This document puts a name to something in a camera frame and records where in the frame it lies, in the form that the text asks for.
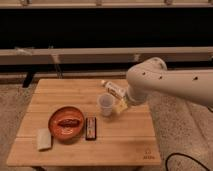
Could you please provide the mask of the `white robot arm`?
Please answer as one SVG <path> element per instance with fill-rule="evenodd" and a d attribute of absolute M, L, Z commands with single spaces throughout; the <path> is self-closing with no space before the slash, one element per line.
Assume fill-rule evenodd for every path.
<path fill-rule="evenodd" d="M 146 101 L 152 91 L 176 96 L 213 109 L 213 69 L 168 70 L 158 57 L 132 66 L 126 73 L 131 105 Z"/>

